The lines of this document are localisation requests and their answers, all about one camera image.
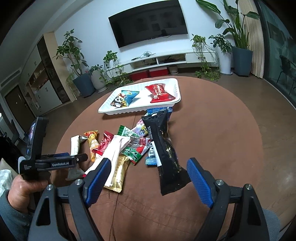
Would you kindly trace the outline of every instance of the tv screen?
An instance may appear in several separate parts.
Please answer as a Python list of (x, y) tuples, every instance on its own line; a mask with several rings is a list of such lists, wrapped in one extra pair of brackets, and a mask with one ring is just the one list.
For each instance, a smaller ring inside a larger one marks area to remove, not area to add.
[(109, 21), (119, 48), (147, 39), (188, 33), (178, 0), (134, 7), (109, 17)]

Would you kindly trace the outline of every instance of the brown tablecloth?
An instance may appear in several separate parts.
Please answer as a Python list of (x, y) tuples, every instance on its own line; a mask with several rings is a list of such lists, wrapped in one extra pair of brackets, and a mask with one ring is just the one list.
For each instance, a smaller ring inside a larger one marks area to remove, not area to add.
[[(139, 80), (144, 82), (164, 77)], [(215, 178), (228, 185), (257, 186), (263, 169), (263, 148), (258, 125), (244, 103), (228, 90), (209, 81), (180, 77), (181, 101), (173, 107), (169, 133), (179, 157), (186, 168), (190, 157)], [(98, 130), (98, 141), (104, 130), (116, 134), (120, 125), (135, 126), (145, 112), (118, 115), (98, 113), (107, 94), (84, 110), (62, 137), (57, 153), (70, 152), (70, 138), (86, 131)], [(88, 143), (82, 152), (90, 155)], [(160, 194), (158, 170), (147, 167), (145, 157), (136, 165), (130, 164), (123, 191), (117, 194), (104, 189), (90, 213), (104, 240), (112, 241), (192, 241), (209, 211), (198, 197), (192, 183), (165, 196)], [(91, 165), (82, 163), (86, 170)], [(57, 186), (68, 185), (67, 171), (55, 171), (52, 181)], [(75, 226), (66, 206), (69, 226)], [(221, 230), (228, 228), (233, 206), (230, 205)]]

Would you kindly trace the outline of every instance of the red storage box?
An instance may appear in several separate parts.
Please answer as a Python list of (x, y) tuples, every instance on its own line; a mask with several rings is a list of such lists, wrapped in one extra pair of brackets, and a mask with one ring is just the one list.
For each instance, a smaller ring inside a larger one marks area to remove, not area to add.
[(161, 67), (161, 68), (156, 68), (156, 69), (150, 69), (149, 74), (150, 74), (150, 77), (158, 77), (158, 76), (168, 75), (168, 68)]
[(140, 80), (140, 79), (145, 79), (145, 78), (148, 78), (148, 77), (149, 77), (148, 70), (143, 70), (143, 71), (140, 71), (140, 72), (130, 74), (130, 78), (133, 81)]

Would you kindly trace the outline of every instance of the white tv cabinet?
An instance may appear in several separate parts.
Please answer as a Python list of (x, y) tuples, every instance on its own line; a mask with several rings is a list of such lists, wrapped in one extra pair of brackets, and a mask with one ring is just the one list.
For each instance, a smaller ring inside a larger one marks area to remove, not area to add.
[[(204, 59), (208, 63), (215, 62), (215, 52), (202, 51), (205, 56)], [(202, 58), (199, 57), (193, 49), (180, 50), (180, 51), (168, 51), (163, 53), (156, 53), (149, 57), (138, 58), (135, 60), (120, 62), (123, 65), (122, 72), (132, 73), (144, 69), (151, 69), (155, 67), (173, 65), (173, 64), (191, 64), (201, 63)], [(109, 76), (118, 76), (120, 71), (117, 68), (110, 68), (107, 71)]]

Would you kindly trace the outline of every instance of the gray plant pot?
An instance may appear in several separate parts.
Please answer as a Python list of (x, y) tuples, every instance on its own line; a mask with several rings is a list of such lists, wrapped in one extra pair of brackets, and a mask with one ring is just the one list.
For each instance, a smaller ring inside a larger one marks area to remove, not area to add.
[(107, 89), (104, 79), (100, 79), (101, 74), (98, 70), (92, 72), (91, 81), (98, 93)]
[(249, 77), (252, 67), (253, 51), (232, 47), (234, 72), (238, 76)]
[(73, 80), (73, 83), (84, 98), (91, 96), (96, 91), (88, 73), (77, 77)]

